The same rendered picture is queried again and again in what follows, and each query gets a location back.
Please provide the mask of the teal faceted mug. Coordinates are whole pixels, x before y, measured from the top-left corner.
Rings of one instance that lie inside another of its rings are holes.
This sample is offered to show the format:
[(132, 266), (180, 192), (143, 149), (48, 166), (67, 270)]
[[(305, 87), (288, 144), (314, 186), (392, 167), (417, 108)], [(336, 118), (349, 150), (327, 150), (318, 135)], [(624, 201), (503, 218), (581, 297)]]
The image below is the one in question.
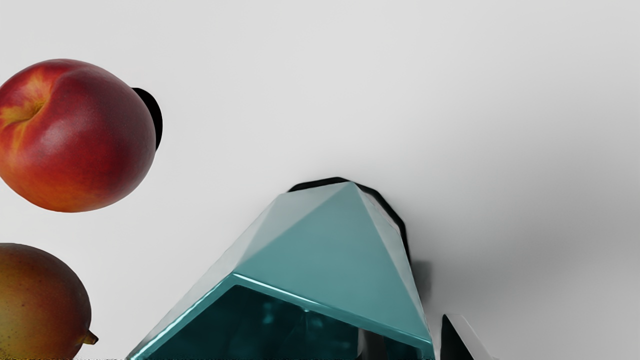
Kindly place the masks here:
[(390, 215), (350, 181), (279, 194), (126, 360), (435, 360)]

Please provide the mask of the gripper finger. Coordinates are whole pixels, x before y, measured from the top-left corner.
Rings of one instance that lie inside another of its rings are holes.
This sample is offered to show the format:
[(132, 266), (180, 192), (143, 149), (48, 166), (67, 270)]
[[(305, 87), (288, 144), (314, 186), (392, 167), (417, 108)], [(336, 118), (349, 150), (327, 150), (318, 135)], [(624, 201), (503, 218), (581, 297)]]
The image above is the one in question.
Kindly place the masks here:
[(444, 314), (439, 360), (497, 360), (461, 314)]

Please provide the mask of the red green mango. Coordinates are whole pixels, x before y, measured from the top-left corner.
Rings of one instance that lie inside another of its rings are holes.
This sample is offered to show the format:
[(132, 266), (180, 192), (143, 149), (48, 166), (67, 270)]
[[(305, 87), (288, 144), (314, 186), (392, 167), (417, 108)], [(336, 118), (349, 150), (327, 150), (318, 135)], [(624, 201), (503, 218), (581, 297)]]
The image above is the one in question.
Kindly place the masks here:
[(89, 294), (56, 256), (0, 243), (0, 360), (73, 360), (99, 338)]

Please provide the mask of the red peach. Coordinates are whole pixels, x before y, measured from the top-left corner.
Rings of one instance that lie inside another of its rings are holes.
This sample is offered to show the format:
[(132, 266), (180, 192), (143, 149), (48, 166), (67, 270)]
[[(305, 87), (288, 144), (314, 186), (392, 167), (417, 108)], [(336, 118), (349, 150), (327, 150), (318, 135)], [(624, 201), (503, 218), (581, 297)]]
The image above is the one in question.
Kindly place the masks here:
[(146, 177), (162, 125), (148, 91), (99, 66), (35, 63), (0, 85), (0, 179), (46, 210), (104, 208)]

